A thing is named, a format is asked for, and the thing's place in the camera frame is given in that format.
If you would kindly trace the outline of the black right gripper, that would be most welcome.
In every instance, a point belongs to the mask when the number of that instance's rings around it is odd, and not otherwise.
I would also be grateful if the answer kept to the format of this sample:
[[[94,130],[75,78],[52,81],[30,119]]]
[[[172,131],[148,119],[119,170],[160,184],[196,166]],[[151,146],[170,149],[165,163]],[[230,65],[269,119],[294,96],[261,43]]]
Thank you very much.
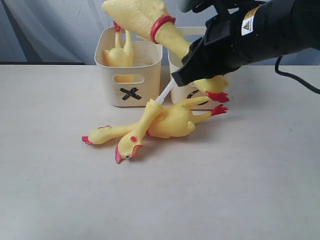
[[[199,10],[213,6],[217,15],[206,21],[203,37],[193,42],[182,66],[171,75],[179,87],[196,80],[234,72],[246,65],[248,57],[236,43],[241,36],[245,15],[259,7],[257,0],[203,0]]]

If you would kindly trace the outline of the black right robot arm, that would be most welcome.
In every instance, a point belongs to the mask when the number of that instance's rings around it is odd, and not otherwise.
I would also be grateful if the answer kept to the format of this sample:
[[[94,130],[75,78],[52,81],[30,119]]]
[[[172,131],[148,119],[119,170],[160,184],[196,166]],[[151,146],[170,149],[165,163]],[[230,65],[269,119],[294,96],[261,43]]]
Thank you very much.
[[[185,0],[182,11],[214,7],[203,37],[172,74],[178,86],[236,71],[256,62],[320,47],[317,0]]]

